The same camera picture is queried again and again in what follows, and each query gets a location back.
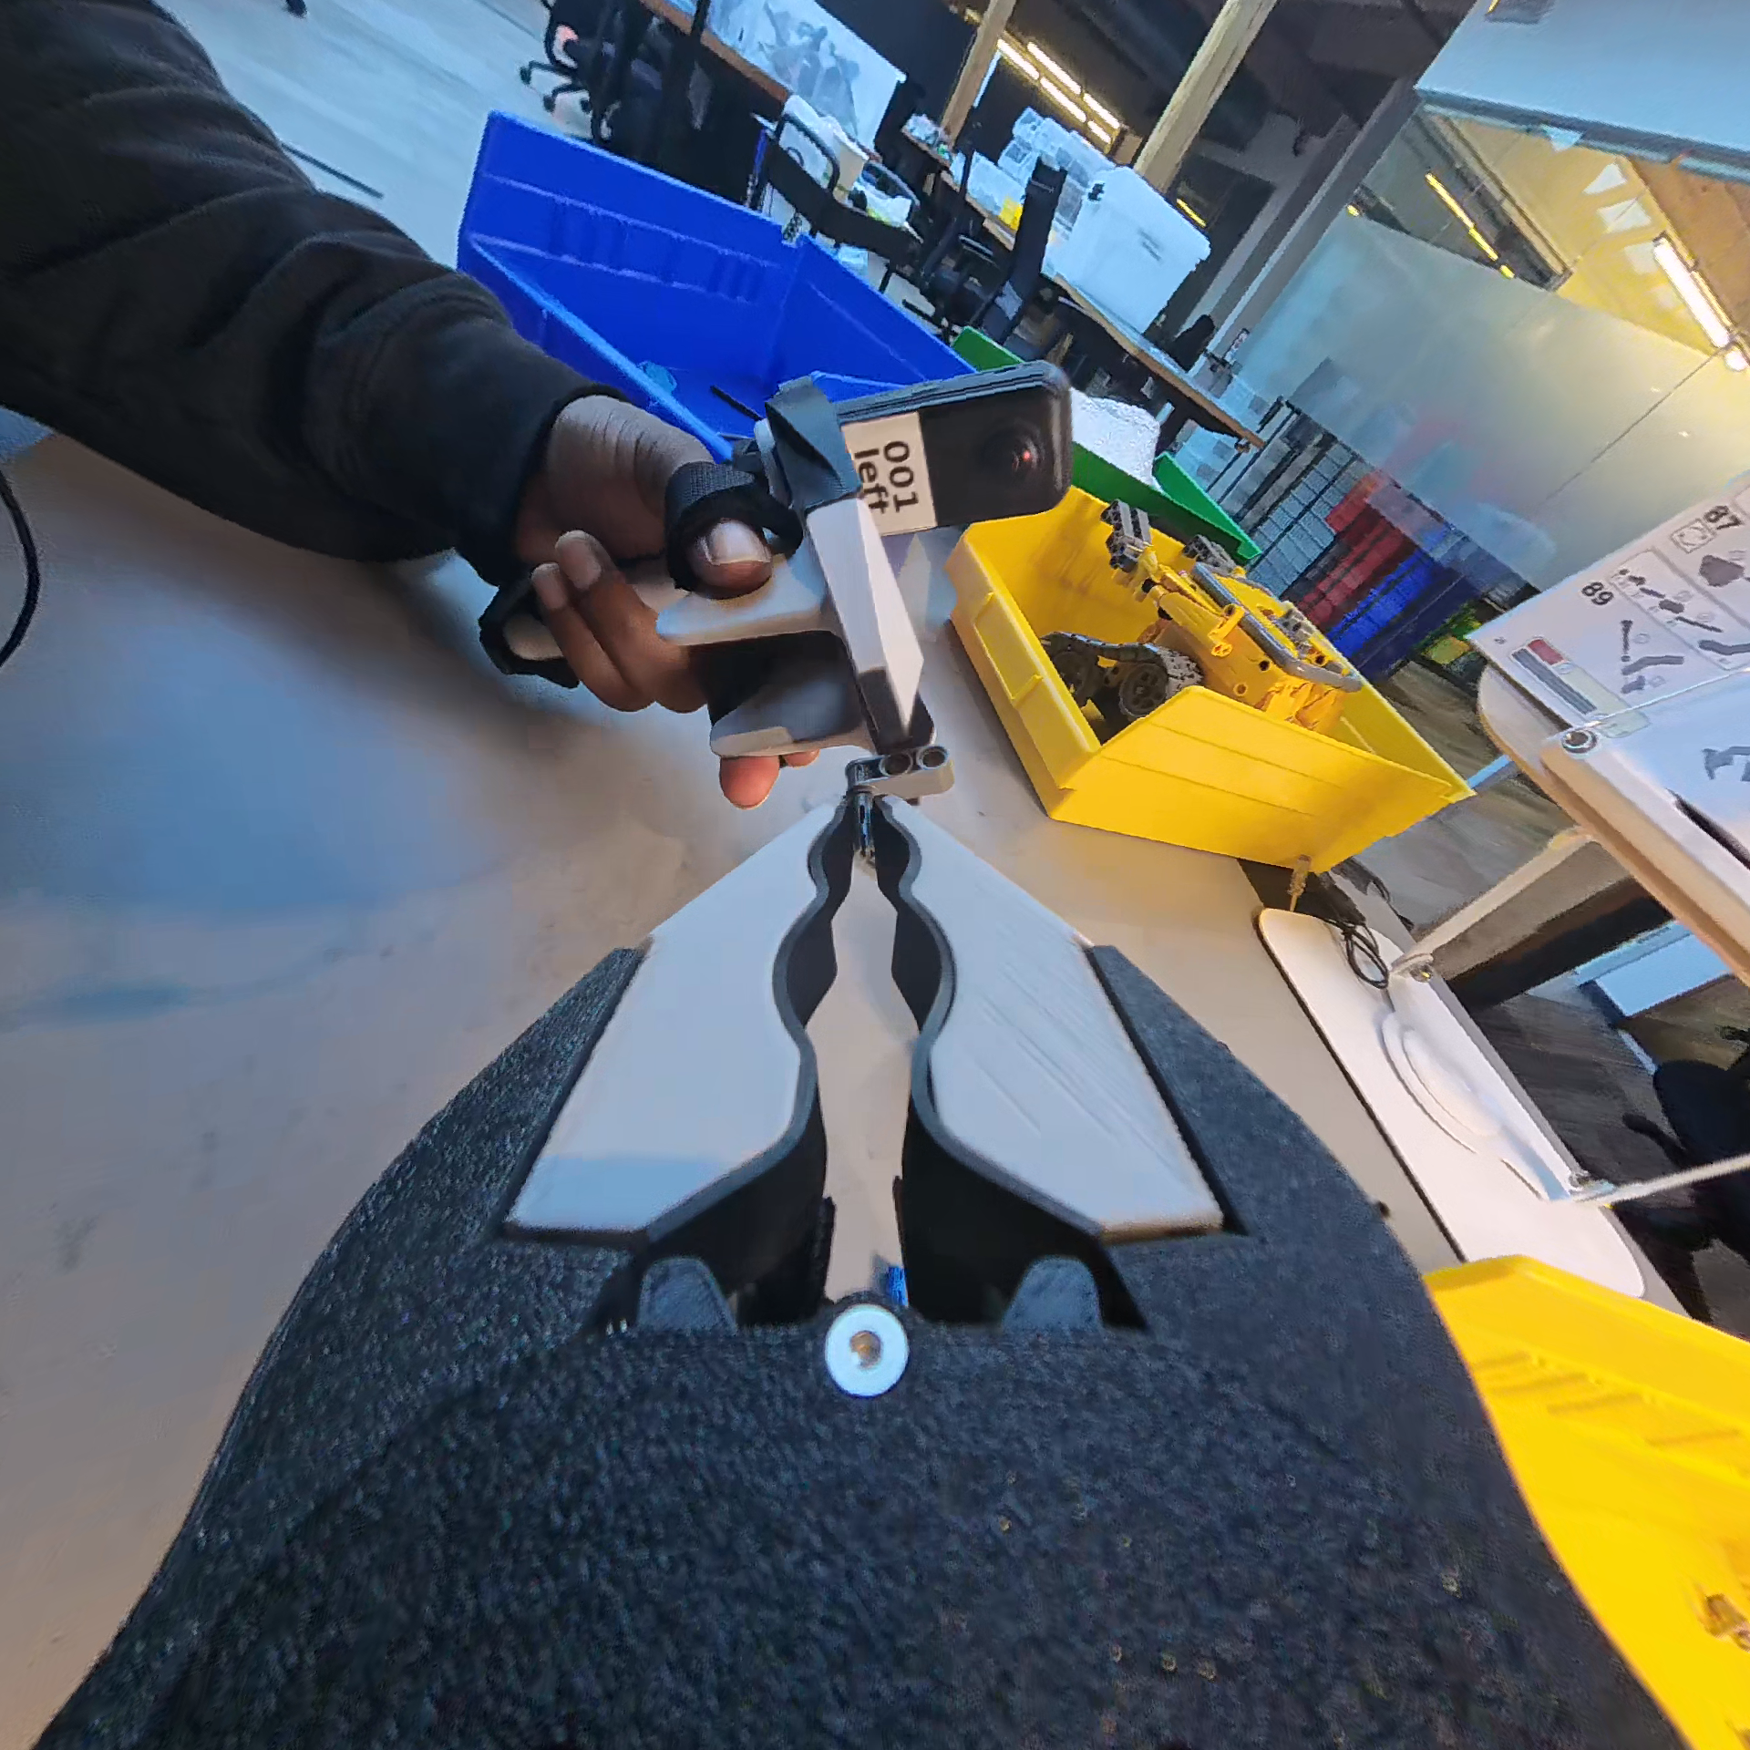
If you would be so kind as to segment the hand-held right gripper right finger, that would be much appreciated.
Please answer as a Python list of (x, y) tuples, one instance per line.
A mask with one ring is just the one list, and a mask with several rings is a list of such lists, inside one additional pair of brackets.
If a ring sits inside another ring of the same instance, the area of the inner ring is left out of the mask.
[(875, 870), (928, 1137), (1094, 1241), (1218, 1232), (1218, 1201), (1083, 934), (917, 805), (875, 805)]

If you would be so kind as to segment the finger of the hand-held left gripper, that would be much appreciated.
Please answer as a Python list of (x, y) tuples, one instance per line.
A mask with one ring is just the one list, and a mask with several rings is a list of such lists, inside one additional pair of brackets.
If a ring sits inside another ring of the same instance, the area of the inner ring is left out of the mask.
[(872, 751), (921, 751), (934, 737), (921, 701), (925, 655), (869, 507), (851, 496), (812, 510), (806, 546), (845, 647)]

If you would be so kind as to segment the small grey two-hole connector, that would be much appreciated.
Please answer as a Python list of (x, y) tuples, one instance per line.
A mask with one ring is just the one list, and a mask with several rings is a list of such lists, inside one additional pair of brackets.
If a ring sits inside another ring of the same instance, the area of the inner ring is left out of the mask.
[(917, 751), (869, 755), (845, 766), (845, 793), (851, 796), (892, 798), (921, 803), (952, 790), (954, 766), (947, 751), (930, 744)]

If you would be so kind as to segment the yellow bin with dividers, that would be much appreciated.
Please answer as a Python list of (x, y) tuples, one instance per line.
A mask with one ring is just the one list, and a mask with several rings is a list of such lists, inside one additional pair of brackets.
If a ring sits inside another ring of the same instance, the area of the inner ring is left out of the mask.
[(1748, 1653), (1698, 1614), (1748, 1615), (1745, 1342), (1522, 1256), (1425, 1289), (1586, 1607), (1687, 1747), (1745, 1747)]

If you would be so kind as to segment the person's left forearm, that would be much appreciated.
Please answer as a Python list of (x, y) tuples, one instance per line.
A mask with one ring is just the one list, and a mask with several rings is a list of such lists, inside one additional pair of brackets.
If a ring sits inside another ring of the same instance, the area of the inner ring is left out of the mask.
[(303, 552), (631, 552), (627, 408), (312, 185), (166, 14), (3, 4), (3, 76), (6, 408)]

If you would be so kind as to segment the person's left hand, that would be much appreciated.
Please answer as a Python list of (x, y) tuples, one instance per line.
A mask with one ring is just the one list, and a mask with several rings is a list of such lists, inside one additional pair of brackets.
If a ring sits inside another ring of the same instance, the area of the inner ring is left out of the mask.
[(522, 492), (513, 545), (532, 567), (539, 618), (580, 686), (609, 709), (690, 715), (707, 704), (693, 657), (665, 645), (623, 564), (663, 550), (668, 481), (708, 456), (642, 408), (586, 397), (561, 408)]

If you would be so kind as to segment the bubble wrap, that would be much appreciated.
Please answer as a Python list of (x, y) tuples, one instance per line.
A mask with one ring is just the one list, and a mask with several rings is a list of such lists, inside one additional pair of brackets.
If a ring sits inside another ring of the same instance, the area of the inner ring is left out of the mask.
[(1145, 407), (1072, 389), (1071, 427), (1078, 448), (1137, 480), (1153, 476), (1160, 424)]

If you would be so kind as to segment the background wooden table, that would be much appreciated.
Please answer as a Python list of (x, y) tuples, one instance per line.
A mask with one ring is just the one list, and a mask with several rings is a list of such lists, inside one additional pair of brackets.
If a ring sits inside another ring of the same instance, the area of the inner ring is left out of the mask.
[[(992, 227), (976, 214), (946, 229), (944, 237), (918, 265), (914, 276), (914, 289), (930, 302), (931, 280), (947, 253), (947, 242), (963, 227), (973, 227), (973, 236), (978, 237), (987, 236), (993, 242), (997, 256), (1004, 256), (1007, 247), (1012, 242), (995, 237)], [(1058, 362), (1069, 375), (1072, 389), (1081, 389), (1083, 393), (1089, 393), (1089, 386), (1098, 375), (1104, 375), (1115, 389), (1119, 389), (1112, 379), (1112, 367), (1119, 362), (1119, 354), (1127, 354), (1129, 359), (1145, 366), (1155, 378), (1155, 383), (1143, 395), (1147, 405), (1162, 407), (1166, 410), (1162, 424), (1165, 446), (1170, 446), (1179, 432), (1200, 427), (1230, 436), (1241, 446), (1250, 446), (1254, 450), (1262, 448), (1262, 439), (1250, 426), (1246, 426), (1237, 415), (1221, 408), (1213, 401), (1213, 395), (1191, 383), (1187, 366), (1170, 360), (1166, 350), (1155, 346), (1143, 332), (1127, 326), (1116, 310), (1083, 292), (1072, 291), (1058, 277), (1052, 277), (1046, 265), (1042, 265), (1042, 269), (1042, 289), (1030, 302), (1012, 337), (1008, 342), (993, 342), (985, 337), (990, 344), (1019, 359), (1051, 359)], [(968, 327), (947, 336), (957, 337), (963, 334), (978, 332)]]

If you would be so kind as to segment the green storage bin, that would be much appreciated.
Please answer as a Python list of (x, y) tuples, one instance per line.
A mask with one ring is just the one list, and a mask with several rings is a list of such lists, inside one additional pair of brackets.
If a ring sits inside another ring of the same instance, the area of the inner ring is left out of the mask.
[[(1155, 383), (1147, 367), (1127, 354), (1119, 354), (1119, 362), (1112, 367), (1112, 374), (1112, 379), (1119, 386), (1115, 397), (1096, 399), (1145, 407), (1145, 390)], [(1226, 514), (1226, 508), (1221, 508), (1170, 454), (1158, 453), (1158, 446), (1153, 476), (1145, 480), (1127, 476), (1076, 446), (1071, 483), (1076, 491), (1081, 491), (1101, 502), (1121, 501), (1136, 507), (1147, 515), (1151, 526), (1155, 526), (1157, 531), (1169, 533), (1175, 541), (1210, 541), (1237, 564), (1250, 566), (1260, 552), (1252, 535), (1243, 531), (1241, 526), (1237, 526), (1237, 521), (1234, 521), (1234, 518)]]

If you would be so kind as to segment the black utility cart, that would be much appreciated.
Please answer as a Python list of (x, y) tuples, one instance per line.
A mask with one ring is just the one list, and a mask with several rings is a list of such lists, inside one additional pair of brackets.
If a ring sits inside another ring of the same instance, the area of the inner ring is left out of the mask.
[(875, 214), (860, 176), (845, 180), (834, 144), (795, 118), (759, 124), (745, 207), (790, 242), (806, 233), (834, 250), (863, 250), (890, 271), (908, 271), (922, 253), (914, 227)]

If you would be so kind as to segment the blue storage bin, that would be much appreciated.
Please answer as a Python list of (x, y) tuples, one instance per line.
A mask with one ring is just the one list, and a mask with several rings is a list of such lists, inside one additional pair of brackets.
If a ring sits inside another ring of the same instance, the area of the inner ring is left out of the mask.
[(479, 141), (457, 265), (538, 348), (719, 458), (783, 381), (853, 403), (973, 371), (817, 240), (504, 112)]

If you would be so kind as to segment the rack of coloured bins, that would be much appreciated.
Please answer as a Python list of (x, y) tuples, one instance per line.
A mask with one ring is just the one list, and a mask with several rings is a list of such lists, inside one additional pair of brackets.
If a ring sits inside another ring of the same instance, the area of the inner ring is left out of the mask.
[(1293, 403), (1276, 401), (1260, 436), (1210, 481), (1256, 545), (1252, 580), (1377, 686), (1422, 666), (1472, 693), (1472, 634), (1529, 600), (1531, 583)]

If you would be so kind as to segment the clear plastic bin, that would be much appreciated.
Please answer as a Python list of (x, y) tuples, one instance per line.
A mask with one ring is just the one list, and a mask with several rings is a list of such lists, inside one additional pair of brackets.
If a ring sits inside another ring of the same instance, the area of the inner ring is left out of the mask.
[(872, 147), (905, 76), (818, 3), (711, 3), (707, 31)]

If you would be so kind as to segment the book stand with wooden tray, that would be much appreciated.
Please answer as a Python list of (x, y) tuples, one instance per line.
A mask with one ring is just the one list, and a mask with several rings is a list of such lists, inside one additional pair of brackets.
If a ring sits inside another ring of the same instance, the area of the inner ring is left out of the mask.
[(1480, 721), (1568, 829), (1422, 934), (1393, 975), (1490, 1009), (1670, 919), (1745, 983), (1745, 672), (1573, 725), (1488, 672)]

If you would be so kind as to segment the instruction booklet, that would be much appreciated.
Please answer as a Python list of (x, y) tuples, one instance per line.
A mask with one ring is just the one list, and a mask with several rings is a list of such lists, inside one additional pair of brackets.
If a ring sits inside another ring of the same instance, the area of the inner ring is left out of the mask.
[(1567, 733), (1745, 846), (1745, 474), (1469, 643)]

